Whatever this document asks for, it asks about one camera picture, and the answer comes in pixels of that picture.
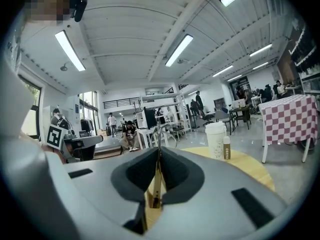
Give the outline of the white storage shelf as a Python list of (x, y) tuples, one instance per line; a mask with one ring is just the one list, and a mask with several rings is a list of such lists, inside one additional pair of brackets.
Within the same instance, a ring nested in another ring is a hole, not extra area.
[(289, 54), (299, 75), (302, 91), (320, 96), (320, 48), (306, 25)]

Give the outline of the brown white stick sachet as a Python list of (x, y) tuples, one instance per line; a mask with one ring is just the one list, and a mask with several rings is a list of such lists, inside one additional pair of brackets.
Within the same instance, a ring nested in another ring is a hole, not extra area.
[(231, 140), (229, 136), (223, 137), (223, 156), (225, 160), (231, 159)]

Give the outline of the grey chair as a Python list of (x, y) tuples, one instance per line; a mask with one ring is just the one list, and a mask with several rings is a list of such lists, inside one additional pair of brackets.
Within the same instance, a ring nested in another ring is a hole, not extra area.
[(222, 110), (217, 110), (215, 112), (215, 120), (216, 122), (222, 122), (226, 127), (229, 125), (229, 134), (232, 134), (233, 130), (233, 123), (232, 123), (232, 117), (229, 113), (226, 113)]

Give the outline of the black-framed window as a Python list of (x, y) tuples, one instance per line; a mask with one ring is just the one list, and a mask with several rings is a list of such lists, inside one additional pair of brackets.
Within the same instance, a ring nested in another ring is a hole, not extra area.
[(32, 106), (24, 119), (21, 131), (32, 139), (38, 140), (40, 138), (39, 117), (41, 88), (23, 77), (20, 79), (24, 86), (31, 92), (33, 98)]
[(98, 100), (97, 92), (89, 91), (79, 94), (79, 115), (81, 120), (88, 120), (90, 125), (90, 132), (93, 136), (98, 134), (100, 129), (98, 118)]

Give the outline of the white metal rack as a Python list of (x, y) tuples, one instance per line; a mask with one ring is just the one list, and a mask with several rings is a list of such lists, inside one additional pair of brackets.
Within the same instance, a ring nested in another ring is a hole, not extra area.
[(155, 120), (163, 121), (171, 127), (183, 128), (183, 133), (191, 131), (190, 117), (188, 115), (189, 106), (186, 104), (184, 95), (178, 93), (163, 93), (141, 96), (139, 99), (139, 108), (144, 119), (144, 128), (146, 128), (145, 109), (154, 112)]

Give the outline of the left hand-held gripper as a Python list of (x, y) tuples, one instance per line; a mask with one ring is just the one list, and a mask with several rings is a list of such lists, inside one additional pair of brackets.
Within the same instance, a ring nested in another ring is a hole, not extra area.
[(102, 135), (76, 137), (71, 131), (51, 124), (46, 144), (57, 150), (65, 163), (76, 163), (93, 160), (95, 146), (103, 140)]

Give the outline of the black monitor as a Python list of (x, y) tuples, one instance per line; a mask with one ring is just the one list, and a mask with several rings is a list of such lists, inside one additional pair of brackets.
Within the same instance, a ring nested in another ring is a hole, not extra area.
[(144, 111), (144, 115), (145, 115), (147, 129), (149, 130), (149, 129), (155, 127), (157, 125), (155, 111), (153, 109), (146, 108), (146, 107), (143, 108), (143, 111)]

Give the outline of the white-legged table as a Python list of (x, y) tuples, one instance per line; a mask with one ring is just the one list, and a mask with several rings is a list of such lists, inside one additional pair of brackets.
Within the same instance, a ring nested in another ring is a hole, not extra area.
[[(307, 156), (308, 156), (308, 152), (309, 152), (309, 148), (310, 148), (310, 143), (311, 143), (311, 138), (306, 140), (304, 153), (303, 153), (302, 160), (301, 160), (302, 163), (306, 162), (306, 159), (307, 159)], [(269, 147), (269, 144), (267, 143), (267, 136), (266, 135), (264, 136), (262, 144), (263, 144), (262, 145), (263, 146), (263, 155), (262, 155), (261, 162), (263, 164), (265, 164), (266, 163), (266, 158), (267, 158), (267, 153), (268, 153), (268, 147)]]

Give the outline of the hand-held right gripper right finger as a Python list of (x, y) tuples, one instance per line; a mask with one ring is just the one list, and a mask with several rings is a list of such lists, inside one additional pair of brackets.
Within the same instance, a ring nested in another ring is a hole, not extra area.
[(286, 209), (274, 191), (227, 162), (165, 147), (160, 163), (166, 193), (146, 233), (151, 240), (236, 240)]

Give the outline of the black table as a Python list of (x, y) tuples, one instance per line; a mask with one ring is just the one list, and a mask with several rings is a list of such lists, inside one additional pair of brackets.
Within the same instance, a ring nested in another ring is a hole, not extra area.
[(236, 123), (236, 126), (239, 125), (239, 121), (243, 121), (247, 125), (247, 129), (250, 129), (251, 123), (251, 114), (250, 106), (246, 105), (244, 107), (233, 108), (229, 111), (233, 124)]

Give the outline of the checkered red white table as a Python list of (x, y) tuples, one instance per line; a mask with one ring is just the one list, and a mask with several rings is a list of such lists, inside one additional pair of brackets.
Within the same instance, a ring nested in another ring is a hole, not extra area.
[(258, 105), (268, 145), (305, 141), (318, 137), (316, 98), (296, 94)]

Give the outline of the clothes rack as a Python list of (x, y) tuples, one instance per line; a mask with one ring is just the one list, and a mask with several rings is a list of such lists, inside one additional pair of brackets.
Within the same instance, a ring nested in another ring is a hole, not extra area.
[(80, 125), (81, 125), (81, 131), (79, 133), (81, 137), (93, 136), (93, 130), (94, 130), (93, 123), (90, 119), (81, 118)]

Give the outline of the white lidded paper cup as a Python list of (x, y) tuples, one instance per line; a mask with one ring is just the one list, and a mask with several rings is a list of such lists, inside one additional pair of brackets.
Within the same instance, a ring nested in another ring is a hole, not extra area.
[(222, 121), (207, 124), (205, 126), (209, 155), (213, 159), (224, 159), (224, 137), (227, 129)]

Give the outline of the white cube shelf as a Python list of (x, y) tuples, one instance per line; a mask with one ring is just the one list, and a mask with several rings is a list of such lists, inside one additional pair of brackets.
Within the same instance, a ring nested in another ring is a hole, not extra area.
[(135, 115), (136, 115), (137, 127), (139, 129), (147, 129), (148, 125), (147, 125), (147, 119), (146, 119), (145, 111), (142, 110), (140, 112), (137, 112)]

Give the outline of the white desk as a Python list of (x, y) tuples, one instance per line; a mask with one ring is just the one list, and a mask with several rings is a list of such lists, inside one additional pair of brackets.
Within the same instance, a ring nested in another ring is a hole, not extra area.
[[(139, 128), (136, 130), (136, 133), (137, 133), (138, 143), (141, 150), (158, 146), (159, 139), (158, 139), (158, 132), (156, 127), (153, 127), (151, 129)], [(171, 137), (172, 135), (168, 131), (165, 131), (164, 128), (161, 130), (160, 140), (161, 142), (164, 142), (163, 145), (165, 147), (170, 146), (169, 138)]]

